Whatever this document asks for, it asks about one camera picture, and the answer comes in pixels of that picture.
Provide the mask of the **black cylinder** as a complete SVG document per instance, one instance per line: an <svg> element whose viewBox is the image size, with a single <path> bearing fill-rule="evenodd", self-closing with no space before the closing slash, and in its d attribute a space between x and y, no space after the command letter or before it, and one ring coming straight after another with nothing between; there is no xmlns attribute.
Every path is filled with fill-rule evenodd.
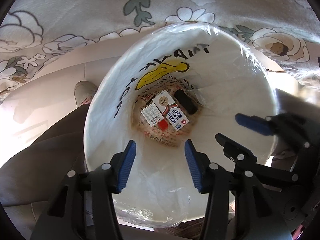
<svg viewBox="0 0 320 240"><path fill-rule="evenodd" d="M180 103L180 105L187 111L189 115L193 115L197 112L198 107L193 103L191 98L185 94L181 89L176 90L174 97Z"/></svg>

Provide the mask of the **white blue medicine box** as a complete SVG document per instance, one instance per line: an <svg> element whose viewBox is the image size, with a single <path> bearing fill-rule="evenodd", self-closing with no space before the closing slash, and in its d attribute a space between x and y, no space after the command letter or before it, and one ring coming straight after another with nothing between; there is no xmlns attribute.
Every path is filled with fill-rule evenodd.
<svg viewBox="0 0 320 240"><path fill-rule="evenodd" d="M176 131L189 123L188 118L166 90L157 94L152 101Z"/></svg>

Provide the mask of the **small white medicine box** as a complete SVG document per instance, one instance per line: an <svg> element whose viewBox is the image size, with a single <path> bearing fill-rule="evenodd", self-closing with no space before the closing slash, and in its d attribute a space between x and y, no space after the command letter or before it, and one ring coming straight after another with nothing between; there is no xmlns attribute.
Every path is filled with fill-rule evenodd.
<svg viewBox="0 0 320 240"><path fill-rule="evenodd" d="M164 119L163 115L154 103L149 104L140 112L151 127L155 126Z"/></svg>

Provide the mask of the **white trash bin with liner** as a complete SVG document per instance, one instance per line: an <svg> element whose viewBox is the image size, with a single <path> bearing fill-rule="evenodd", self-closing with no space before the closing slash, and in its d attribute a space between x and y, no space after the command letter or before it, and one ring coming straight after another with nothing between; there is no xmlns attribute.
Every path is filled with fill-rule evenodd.
<svg viewBox="0 0 320 240"><path fill-rule="evenodd" d="M127 185L113 198L117 215L153 228L198 219L207 196L193 185L187 140L228 171L234 164L217 133L249 148L260 164L275 147L275 137L237 124L238 113L278 113L275 91L249 47L211 24L169 25L135 43L101 82L85 123L87 167L110 161L133 140Z"/></svg>

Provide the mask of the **person's dark trousers leg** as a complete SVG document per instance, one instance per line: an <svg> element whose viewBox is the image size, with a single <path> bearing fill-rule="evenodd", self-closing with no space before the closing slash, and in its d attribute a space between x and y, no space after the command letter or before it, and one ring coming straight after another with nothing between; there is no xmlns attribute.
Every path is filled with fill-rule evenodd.
<svg viewBox="0 0 320 240"><path fill-rule="evenodd" d="M31 239L37 220L65 175L86 173L82 105L1 167L1 239Z"/></svg>

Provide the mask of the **small red item in bin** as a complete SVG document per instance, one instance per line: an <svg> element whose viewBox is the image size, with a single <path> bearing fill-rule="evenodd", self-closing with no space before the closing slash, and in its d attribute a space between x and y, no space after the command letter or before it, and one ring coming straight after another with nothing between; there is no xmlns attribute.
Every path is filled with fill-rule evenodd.
<svg viewBox="0 0 320 240"><path fill-rule="evenodd" d="M161 131L165 131L169 127L169 125L167 121L163 119L158 123L158 127L161 129Z"/></svg>

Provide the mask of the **brown paper bag in bin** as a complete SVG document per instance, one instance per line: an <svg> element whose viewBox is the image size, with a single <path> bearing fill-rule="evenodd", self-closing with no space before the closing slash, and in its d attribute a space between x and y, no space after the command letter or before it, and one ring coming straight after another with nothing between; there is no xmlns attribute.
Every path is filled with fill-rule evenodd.
<svg viewBox="0 0 320 240"><path fill-rule="evenodd" d="M202 109L195 87L187 79L167 79L137 96L132 126L150 140L178 147L191 133Z"/></svg>

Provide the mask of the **grey shoe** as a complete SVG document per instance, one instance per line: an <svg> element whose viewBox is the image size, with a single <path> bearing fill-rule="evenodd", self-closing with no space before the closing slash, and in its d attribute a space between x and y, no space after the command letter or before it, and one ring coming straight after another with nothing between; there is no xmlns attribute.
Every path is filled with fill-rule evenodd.
<svg viewBox="0 0 320 240"><path fill-rule="evenodd" d="M90 104L95 96L98 87L89 81L80 81L75 85L74 97L76 106L80 107L82 105Z"/></svg>

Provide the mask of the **floral bedspread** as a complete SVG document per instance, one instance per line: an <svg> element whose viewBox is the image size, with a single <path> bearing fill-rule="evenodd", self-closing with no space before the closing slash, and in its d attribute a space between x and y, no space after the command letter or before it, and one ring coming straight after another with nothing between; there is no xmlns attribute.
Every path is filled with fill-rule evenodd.
<svg viewBox="0 0 320 240"><path fill-rule="evenodd" d="M75 48L180 22L215 24L319 89L319 0L1 0L1 99Z"/></svg>

